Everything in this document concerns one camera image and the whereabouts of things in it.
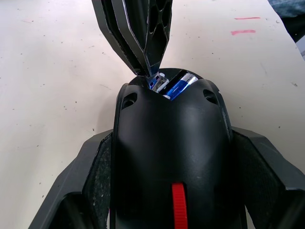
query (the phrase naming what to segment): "table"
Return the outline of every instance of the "table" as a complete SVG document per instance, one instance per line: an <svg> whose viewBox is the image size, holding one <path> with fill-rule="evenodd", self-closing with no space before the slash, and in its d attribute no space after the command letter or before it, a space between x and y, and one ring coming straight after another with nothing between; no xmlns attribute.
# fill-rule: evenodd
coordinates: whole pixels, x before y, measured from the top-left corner
<svg viewBox="0 0 305 229"><path fill-rule="evenodd" d="M134 75L89 0L2 0L0 18L0 227L23 229ZM305 173L305 63L267 0L175 0L161 67L212 80L232 125Z"/></svg>

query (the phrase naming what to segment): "red strap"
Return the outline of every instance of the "red strap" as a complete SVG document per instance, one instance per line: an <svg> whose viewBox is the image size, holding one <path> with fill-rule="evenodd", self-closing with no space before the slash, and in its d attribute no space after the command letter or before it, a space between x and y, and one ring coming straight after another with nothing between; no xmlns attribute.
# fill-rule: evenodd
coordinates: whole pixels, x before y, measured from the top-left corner
<svg viewBox="0 0 305 229"><path fill-rule="evenodd" d="M186 202L183 184L172 184L175 229L187 229Z"/></svg>

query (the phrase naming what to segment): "black foam padding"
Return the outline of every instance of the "black foam padding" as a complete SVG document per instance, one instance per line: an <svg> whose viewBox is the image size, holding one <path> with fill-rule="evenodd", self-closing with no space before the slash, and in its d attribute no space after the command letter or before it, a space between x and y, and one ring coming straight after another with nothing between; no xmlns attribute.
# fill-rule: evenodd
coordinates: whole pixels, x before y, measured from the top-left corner
<svg viewBox="0 0 305 229"><path fill-rule="evenodd" d="M90 212L99 229L107 228L110 205L110 161L112 134L101 143L92 165L83 193L89 202Z"/></svg>
<svg viewBox="0 0 305 229"><path fill-rule="evenodd" d="M248 138L235 133L234 143L244 203L255 228L266 229L284 186Z"/></svg>

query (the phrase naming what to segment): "red marker line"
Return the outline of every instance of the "red marker line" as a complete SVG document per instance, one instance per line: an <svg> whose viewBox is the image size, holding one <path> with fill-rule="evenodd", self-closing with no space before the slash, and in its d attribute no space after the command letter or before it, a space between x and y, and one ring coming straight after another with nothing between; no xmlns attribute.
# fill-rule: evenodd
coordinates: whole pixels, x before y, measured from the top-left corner
<svg viewBox="0 0 305 229"><path fill-rule="evenodd" d="M237 35L237 34L240 34L240 33L256 33L255 30L236 30L236 31L231 31L231 34L234 36L234 35Z"/></svg>
<svg viewBox="0 0 305 229"><path fill-rule="evenodd" d="M260 19L260 17L252 17L252 18L234 18L235 20L247 20L247 19Z"/></svg>

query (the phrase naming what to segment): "battery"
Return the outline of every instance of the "battery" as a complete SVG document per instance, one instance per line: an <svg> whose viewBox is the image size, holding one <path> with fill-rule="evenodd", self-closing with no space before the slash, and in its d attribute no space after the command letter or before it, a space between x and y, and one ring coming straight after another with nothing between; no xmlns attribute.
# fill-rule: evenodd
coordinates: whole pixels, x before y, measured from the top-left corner
<svg viewBox="0 0 305 229"><path fill-rule="evenodd" d="M165 95L165 98L170 100L175 99L181 92L183 92L189 85L197 81L198 78L193 74L185 74Z"/></svg>

